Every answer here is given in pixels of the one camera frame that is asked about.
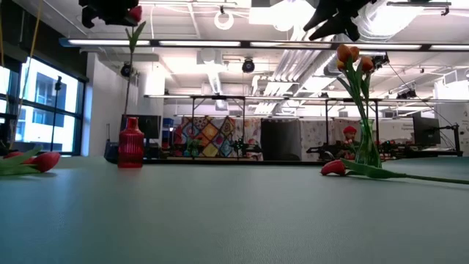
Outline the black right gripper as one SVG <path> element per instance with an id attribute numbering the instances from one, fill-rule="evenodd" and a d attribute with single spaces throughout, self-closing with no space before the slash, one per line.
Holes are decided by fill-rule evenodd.
<path id="1" fill-rule="evenodd" d="M 322 0 L 318 2 L 311 19 L 303 27 L 307 32 L 319 23 L 326 22 L 309 37 L 317 40 L 335 34 L 345 34 L 351 41 L 360 37 L 358 26 L 352 21 L 358 17 L 358 11 L 374 0 Z"/>

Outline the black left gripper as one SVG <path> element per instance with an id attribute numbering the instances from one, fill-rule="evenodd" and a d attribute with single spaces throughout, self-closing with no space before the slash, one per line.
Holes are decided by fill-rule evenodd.
<path id="1" fill-rule="evenodd" d="M 95 26 L 95 18 L 106 25 L 135 26 L 129 11 L 140 6 L 139 0 L 78 0 L 78 4 L 82 7 L 81 23 L 86 28 Z"/>

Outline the red ribbed glass vase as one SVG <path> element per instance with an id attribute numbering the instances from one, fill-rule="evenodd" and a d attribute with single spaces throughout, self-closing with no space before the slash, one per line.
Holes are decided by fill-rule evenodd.
<path id="1" fill-rule="evenodd" d="M 139 130 L 137 117 L 128 117 L 127 125 L 119 133 L 118 167 L 142 168 L 144 160 L 144 134 Z"/>

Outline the black overhead light beam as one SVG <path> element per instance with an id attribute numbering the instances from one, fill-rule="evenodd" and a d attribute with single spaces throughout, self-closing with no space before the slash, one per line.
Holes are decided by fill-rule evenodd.
<path id="1" fill-rule="evenodd" d="M 126 47 L 127 40 L 118 39 L 69 39 L 61 38 L 64 47 Z M 347 43 L 363 51 L 398 52 L 469 52 L 469 44 L 454 43 Z M 285 50 L 335 50 L 339 42 L 294 42 L 256 40 L 139 40 L 137 48 L 246 48 L 246 49 L 285 49 Z"/>

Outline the black tripod stand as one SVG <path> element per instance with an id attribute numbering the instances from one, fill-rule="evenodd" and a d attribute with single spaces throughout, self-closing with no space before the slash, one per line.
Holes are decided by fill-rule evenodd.
<path id="1" fill-rule="evenodd" d="M 56 92 L 56 97 L 54 101 L 54 108 L 53 108 L 53 122 L 52 122 L 52 134 L 51 134 L 51 146 L 50 151 L 53 152 L 53 141 L 54 141 L 54 134 L 55 134 L 55 124 L 56 124 L 56 112 L 57 112 L 57 103 L 59 99 L 59 91 L 62 88 L 62 77 L 58 76 L 58 79 L 54 86 L 54 91 Z"/>

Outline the white patterned cloth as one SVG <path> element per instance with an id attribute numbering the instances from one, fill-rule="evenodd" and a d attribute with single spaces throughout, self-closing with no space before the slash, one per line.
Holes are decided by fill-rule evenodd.
<path id="1" fill-rule="evenodd" d="M 300 145 L 303 151 L 310 147 L 320 147 L 326 142 L 334 144 L 336 141 L 344 141 L 343 133 L 346 127 L 356 129 L 355 140 L 359 141 L 361 137 L 361 127 L 358 120 L 349 120 L 342 118 L 333 118 L 324 120 L 300 120 Z"/>

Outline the black monitor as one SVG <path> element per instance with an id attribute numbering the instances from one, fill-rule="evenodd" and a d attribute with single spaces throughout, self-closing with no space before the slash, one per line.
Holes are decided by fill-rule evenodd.
<path id="1" fill-rule="evenodd" d="M 161 130 L 162 116 L 158 115 L 122 115 L 120 130 L 127 127 L 127 118 L 135 117 L 138 120 L 139 130 L 144 134 L 145 139 L 159 139 Z"/>
<path id="2" fill-rule="evenodd" d="M 413 116 L 413 137 L 416 144 L 440 144 L 440 123 L 438 119 Z"/>

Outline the large glass window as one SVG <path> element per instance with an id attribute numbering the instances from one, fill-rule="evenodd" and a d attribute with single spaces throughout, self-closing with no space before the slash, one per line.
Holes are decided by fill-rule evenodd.
<path id="1" fill-rule="evenodd" d="M 54 91 L 58 76 L 62 88 L 57 103 L 53 152 L 78 155 L 83 123 L 84 82 L 55 67 L 28 58 L 21 63 L 6 58 L 0 64 L 0 125 L 7 122 L 3 114 L 13 116 L 7 138 L 0 144 L 12 150 L 27 151 L 37 145 L 50 151 Z"/>

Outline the person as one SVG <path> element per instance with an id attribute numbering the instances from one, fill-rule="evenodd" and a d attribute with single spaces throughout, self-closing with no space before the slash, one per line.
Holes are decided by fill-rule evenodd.
<path id="1" fill-rule="evenodd" d="M 343 140 L 340 141 L 339 156 L 345 157 L 346 155 L 356 154 L 359 142 L 355 140 L 357 130 L 352 126 L 347 126 L 343 131 Z"/>

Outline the black curtain panel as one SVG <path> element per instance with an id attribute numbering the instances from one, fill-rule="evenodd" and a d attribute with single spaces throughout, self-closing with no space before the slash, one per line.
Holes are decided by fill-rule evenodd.
<path id="1" fill-rule="evenodd" d="M 294 119 L 262 119 L 261 148 L 265 161 L 300 161 L 300 122 Z"/>

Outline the black case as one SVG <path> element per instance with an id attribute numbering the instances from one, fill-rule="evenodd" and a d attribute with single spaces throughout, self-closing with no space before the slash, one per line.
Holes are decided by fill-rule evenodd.
<path id="1" fill-rule="evenodd" d="M 103 157 L 107 162 L 117 164 L 119 157 L 119 143 L 107 140 Z"/>

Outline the colourful patterned cloth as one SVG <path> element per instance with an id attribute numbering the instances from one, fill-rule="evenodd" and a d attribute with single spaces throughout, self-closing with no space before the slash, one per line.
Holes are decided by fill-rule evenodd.
<path id="1" fill-rule="evenodd" d="M 242 117 L 183 117 L 174 130 L 172 155 L 263 159 L 261 120 Z"/>

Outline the teal green table mat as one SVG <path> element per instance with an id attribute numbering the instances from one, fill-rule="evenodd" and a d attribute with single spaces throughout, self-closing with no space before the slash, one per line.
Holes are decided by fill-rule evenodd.
<path id="1" fill-rule="evenodd" d="M 385 168 L 410 179 L 63 158 L 0 177 L 0 264 L 469 264 L 469 158 Z"/>

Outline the black metal rig frame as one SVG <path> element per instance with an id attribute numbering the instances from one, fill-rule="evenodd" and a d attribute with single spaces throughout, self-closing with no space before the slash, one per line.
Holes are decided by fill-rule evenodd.
<path id="1" fill-rule="evenodd" d="M 325 101 L 325 119 L 328 122 L 329 119 L 332 119 L 332 117 L 329 116 L 329 111 L 336 105 L 345 105 L 345 106 L 354 106 L 355 102 L 353 101 L 352 98 L 323 98 Z M 369 119 L 371 119 L 369 110 L 372 109 L 374 112 L 374 142 L 377 147 L 380 145 L 380 129 L 379 129 L 379 109 L 378 109 L 378 103 L 380 102 L 380 99 L 371 99 L 372 104 L 368 105 L 366 107 L 366 115 Z"/>
<path id="2" fill-rule="evenodd" d="M 210 115 L 196 116 L 196 101 L 200 103 L 206 100 L 221 101 L 226 103 L 233 100 L 237 103 L 243 102 L 242 118 L 245 118 L 245 98 L 226 95 L 200 95 L 192 96 L 191 117 L 185 127 L 186 130 L 186 150 L 192 158 L 233 158 L 239 150 L 238 141 L 243 142 L 243 137 L 235 139 L 236 119 L 229 115 L 216 117 Z"/>

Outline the black metal table frame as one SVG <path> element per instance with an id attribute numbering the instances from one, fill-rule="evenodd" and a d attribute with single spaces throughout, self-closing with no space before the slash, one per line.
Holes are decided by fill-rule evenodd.
<path id="1" fill-rule="evenodd" d="M 438 157 L 425 157 L 425 158 L 403 158 L 394 160 L 385 160 L 384 162 L 391 161 L 427 161 L 427 160 L 469 160 L 469 157 L 456 157 L 456 156 L 438 156 Z M 111 164 L 117 164 L 117 158 L 104 158 L 105 161 Z M 144 159 L 143 164 L 248 164 L 248 165 L 288 165 L 288 166 L 319 166 L 324 165 L 328 161 L 257 161 L 252 158 L 204 158 L 204 157 L 169 157 L 167 159 Z"/>

